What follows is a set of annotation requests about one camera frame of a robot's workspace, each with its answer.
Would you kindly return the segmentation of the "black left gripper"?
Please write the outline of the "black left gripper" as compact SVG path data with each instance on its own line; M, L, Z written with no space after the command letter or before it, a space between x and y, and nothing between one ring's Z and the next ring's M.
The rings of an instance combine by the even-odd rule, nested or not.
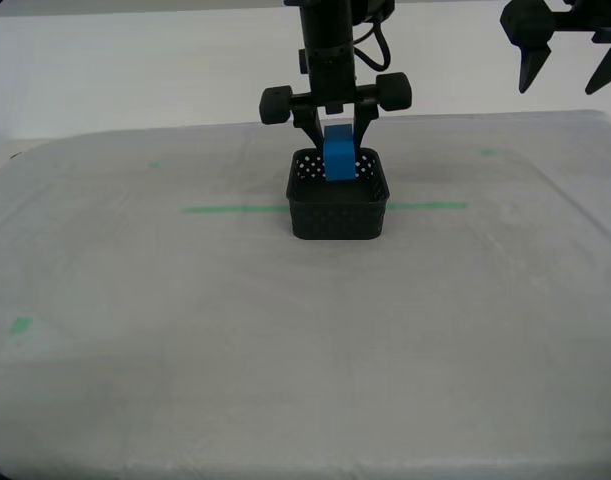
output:
M370 123L385 111L406 110L412 105L412 89L404 73L381 74L374 84L358 86L352 61L308 66L310 91L295 94L290 86L267 88L261 95L259 113L263 123L284 123L293 117L318 151L323 149L318 109L329 115L340 114L345 105L354 105L353 142L359 151Z

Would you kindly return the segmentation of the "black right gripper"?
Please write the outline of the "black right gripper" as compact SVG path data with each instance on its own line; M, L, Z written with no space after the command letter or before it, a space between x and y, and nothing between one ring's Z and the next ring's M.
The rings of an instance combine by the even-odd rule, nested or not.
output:
M553 11L545 1L510 1L500 23L510 43L520 49L518 89L524 94L551 54L549 41L559 32L591 32L597 44L611 44L611 0L565 1L567 11ZM590 78L586 94L611 83L611 47Z

